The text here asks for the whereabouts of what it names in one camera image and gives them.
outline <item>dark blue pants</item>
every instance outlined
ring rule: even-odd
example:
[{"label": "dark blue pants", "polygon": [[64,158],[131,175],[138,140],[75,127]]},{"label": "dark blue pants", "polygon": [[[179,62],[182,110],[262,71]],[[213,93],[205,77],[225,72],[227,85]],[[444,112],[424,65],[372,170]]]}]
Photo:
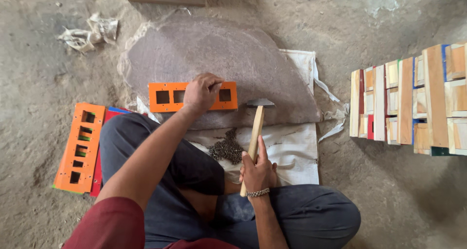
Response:
[{"label": "dark blue pants", "polygon": [[[140,114],[118,115],[105,123],[100,134],[104,184],[158,126]],[[214,220],[204,222],[177,185],[218,195]],[[238,193],[223,193],[224,169],[182,140],[144,212],[145,248],[163,248],[180,239],[201,238],[217,238],[240,248],[259,248],[250,202]],[[333,188],[283,186],[271,189],[269,196],[291,249],[341,248],[360,227],[355,204]]]}]

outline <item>concrete floor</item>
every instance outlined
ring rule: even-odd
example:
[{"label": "concrete floor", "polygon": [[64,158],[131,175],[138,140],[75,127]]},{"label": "concrete floor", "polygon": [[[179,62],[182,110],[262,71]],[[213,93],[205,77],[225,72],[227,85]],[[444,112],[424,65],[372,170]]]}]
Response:
[{"label": "concrete floor", "polygon": [[[209,0],[194,15],[262,28],[279,48],[316,51],[321,79],[344,102],[350,72],[467,39],[467,0]],[[1,0],[0,240],[4,248],[57,248],[93,198],[51,189],[74,104],[124,107],[134,95],[117,74],[125,41],[173,6],[126,0]],[[120,19],[116,46],[81,55],[56,37],[87,29],[94,12]],[[317,93],[324,110],[336,105]],[[319,124],[319,133],[332,122]],[[412,146],[339,135],[319,145],[321,182],[358,205],[347,248],[467,248],[467,161]]]}]

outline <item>metal bracelet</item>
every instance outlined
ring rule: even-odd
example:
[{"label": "metal bracelet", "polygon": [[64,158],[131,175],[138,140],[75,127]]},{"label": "metal bracelet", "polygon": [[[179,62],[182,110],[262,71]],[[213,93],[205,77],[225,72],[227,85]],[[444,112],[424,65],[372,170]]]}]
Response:
[{"label": "metal bracelet", "polygon": [[247,196],[248,197],[256,197],[256,196],[260,196],[260,195],[263,195],[265,193],[268,193],[269,192],[269,188],[266,188],[262,191],[259,191],[259,192],[247,192]]}]

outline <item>wooden hammer handle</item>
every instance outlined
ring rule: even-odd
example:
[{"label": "wooden hammer handle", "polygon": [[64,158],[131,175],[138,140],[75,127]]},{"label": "wooden hammer handle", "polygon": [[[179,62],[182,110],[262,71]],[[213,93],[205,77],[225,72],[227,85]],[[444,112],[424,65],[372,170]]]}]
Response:
[{"label": "wooden hammer handle", "polygon": [[[258,106],[256,115],[254,116],[253,129],[251,130],[250,146],[248,147],[248,154],[256,164],[256,154],[258,153],[258,136],[261,134],[262,123],[264,120],[264,107]],[[242,188],[240,189],[240,196],[247,196],[247,187],[245,187],[245,179],[243,178]]]}]

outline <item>orange wooden frame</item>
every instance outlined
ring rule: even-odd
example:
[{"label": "orange wooden frame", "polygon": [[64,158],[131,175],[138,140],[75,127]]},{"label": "orange wooden frame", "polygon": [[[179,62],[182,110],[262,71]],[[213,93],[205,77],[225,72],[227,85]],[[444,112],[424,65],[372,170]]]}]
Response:
[{"label": "orange wooden frame", "polygon": [[[188,82],[172,82],[172,83],[149,83],[149,109],[151,112],[176,112],[183,107],[183,102],[175,103],[174,91],[186,90]],[[223,82],[221,90],[230,90],[230,101],[220,101],[219,95],[216,97],[216,102],[209,110],[225,110],[237,109],[237,83],[236,82]],[[157,91],[168,91],[169,102],[157,103]]]},{"label": "orange wooden frame", "polygon": [[[68,137],[65,153],[55,176],[55,188],[70,192],[90,192],[94,167],[96,166],[97,150],[99,148],[99,135],[102,123],[104,123],[105,111],[105,106],[89,103],[76,104],[70,136]],[[86,122],[87,113],[94,114],[94,121],[92,123]],[[91,129],[92,132],[82,131],[82,127]],[[80,139],[79,136],[87,137],[89,140]],[[85,157],[77,156],[77,151],[85,153]],[[74,173],[73,175],[79,173],[76,183],[71,182],[72,173]]]}]

